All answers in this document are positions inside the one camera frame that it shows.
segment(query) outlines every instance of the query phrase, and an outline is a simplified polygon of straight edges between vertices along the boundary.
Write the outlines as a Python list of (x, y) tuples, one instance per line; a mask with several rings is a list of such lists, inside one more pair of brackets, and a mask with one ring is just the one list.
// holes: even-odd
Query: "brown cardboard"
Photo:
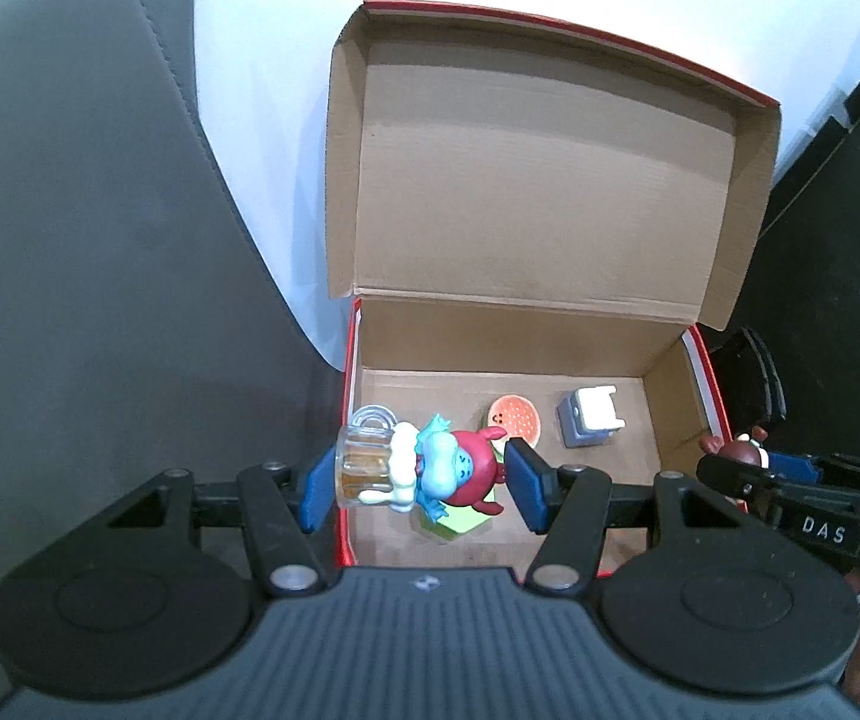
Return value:
[(519, 26), (387, 6), (347, 25), (328, 106), (332, 292), (726, 323), (778, 109)]
[[(401, 2), (353, 16), (330, 83), (328, 277), (333, 295), (363, 298), (347, 405), (474, 429), (516, 392), (537, 406), (551, 466), (632, 484), (692, 473), (720, 420), (681, 334), (729, 319), (769, 191), (775, 103), (592, 29)], [(566, 449), (557, 405), (596, 384), (616, 386), (627, 425)], [(503, 514), (449, 542), (418, 512), (351, 509), (357, 560), (521, 573), (540, 539), (505, 488), (497, 499)], [(602, 567), (643, 548), (641, 533), (611, 533)]]

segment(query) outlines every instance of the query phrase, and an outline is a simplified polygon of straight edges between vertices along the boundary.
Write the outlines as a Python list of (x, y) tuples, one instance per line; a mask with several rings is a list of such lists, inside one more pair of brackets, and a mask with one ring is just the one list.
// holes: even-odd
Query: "ribbed gray surface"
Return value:
[(123, 704), (21, 691), (0, 720), (860, 717), (832, 688), (769, 703), (689, 695), (618, 659), (576, 603), (527, 594), (505, 570), (434, 571), (429, 592), (414, 585), (425, 575), (347, 570), (327, 594), (274, 605), (183, 688)]

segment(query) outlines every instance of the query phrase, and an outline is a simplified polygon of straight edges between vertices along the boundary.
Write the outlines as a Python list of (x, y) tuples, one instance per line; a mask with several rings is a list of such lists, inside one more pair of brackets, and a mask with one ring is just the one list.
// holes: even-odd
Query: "watermelon toy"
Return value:
[(534, 448), (540, 440), (540, 416), (537, 407), (522, 395), (498, 397), (486, 414), (486, 425), (502, 427), (507, 431), (506, 437), (491, 442), (501, 456), (507, 439), (521, 437)]

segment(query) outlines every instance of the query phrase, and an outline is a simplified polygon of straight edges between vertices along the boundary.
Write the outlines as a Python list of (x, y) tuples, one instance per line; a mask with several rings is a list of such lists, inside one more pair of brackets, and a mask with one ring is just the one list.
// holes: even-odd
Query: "red figurine body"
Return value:
[(492, 440), (502, 439), (507, 431), (501, 427), (488, 427), (476, 432), (455, 430), (453, 437), (460, 449), (470, 455), (473, 461), (473, 475), (470, 480), (460, 485), (457, 491), (443, 503), (448, 506), (470, 506), (480, 514), (500, 514), (503, 507), (496, 501), (485, 501), (494, 485), (502, 485), (505, 481), (503, 464), (498, 463), (494, 454)]

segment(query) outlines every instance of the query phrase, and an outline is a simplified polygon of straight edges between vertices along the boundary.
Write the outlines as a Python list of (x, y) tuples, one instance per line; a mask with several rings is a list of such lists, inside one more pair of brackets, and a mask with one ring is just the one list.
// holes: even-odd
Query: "black circular disc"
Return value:
[(85, 699), (157, 692), (227, 653), (246, 584), (165, 533), (108, 531), (47, 550), (0, 583), (0, 661), (21, 685)]
[(763, 696), (834, 682), (859, 632), (853, 592), (779, 536), (742, 530), (693, 531), (620, 567), (601, 598), (609, 632), (689, 688)]

